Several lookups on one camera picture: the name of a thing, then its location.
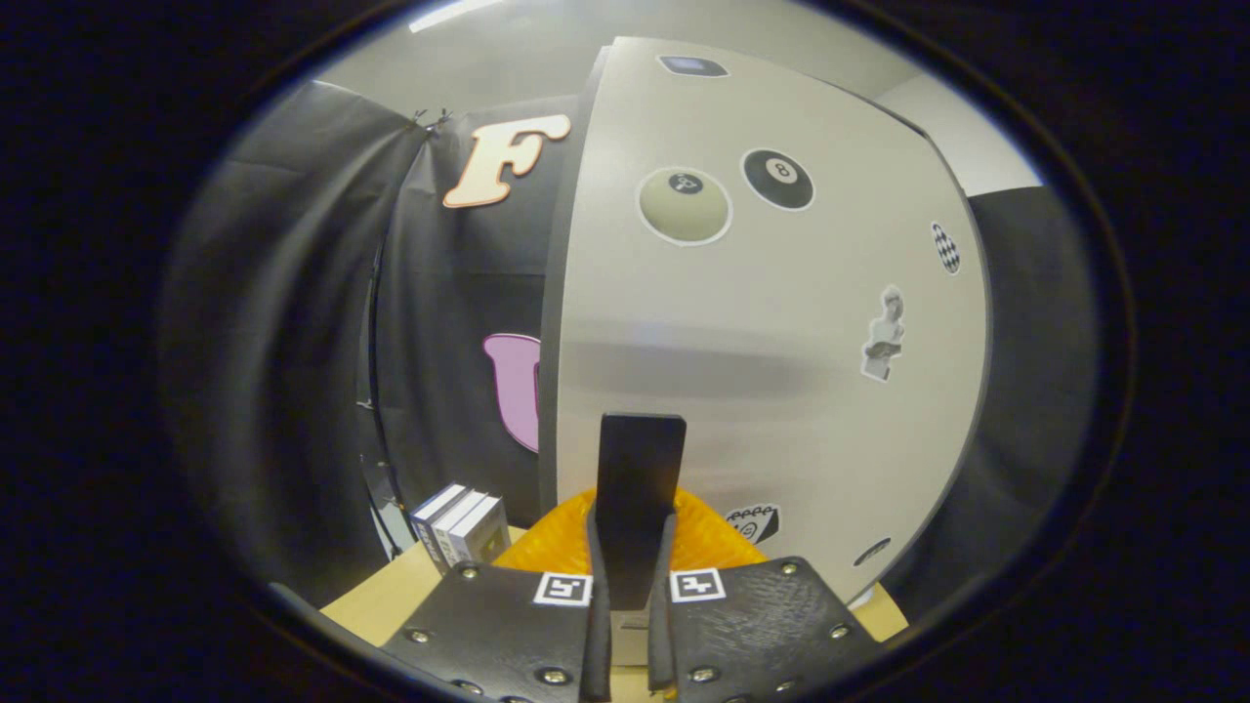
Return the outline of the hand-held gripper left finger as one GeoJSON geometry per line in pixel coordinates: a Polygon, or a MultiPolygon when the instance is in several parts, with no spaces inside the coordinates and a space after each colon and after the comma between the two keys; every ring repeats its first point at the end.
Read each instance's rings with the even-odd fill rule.
{"type": "Polygon", "coordinates": [[[382,650],[460,697],[610,698],[611,625],[598,494],[562,502],[495,560],[460,560],[382,650]]]}

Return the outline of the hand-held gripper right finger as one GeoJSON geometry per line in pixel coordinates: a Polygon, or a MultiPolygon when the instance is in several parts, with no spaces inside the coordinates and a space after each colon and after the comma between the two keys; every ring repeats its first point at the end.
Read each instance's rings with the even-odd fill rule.
{"type": "Polygon", "coordinates": [[[768,558],[692,492],[676,493],[662,538],[648,667],[669,700],[820,700],[882,658],[808,558],[768,558]]]}

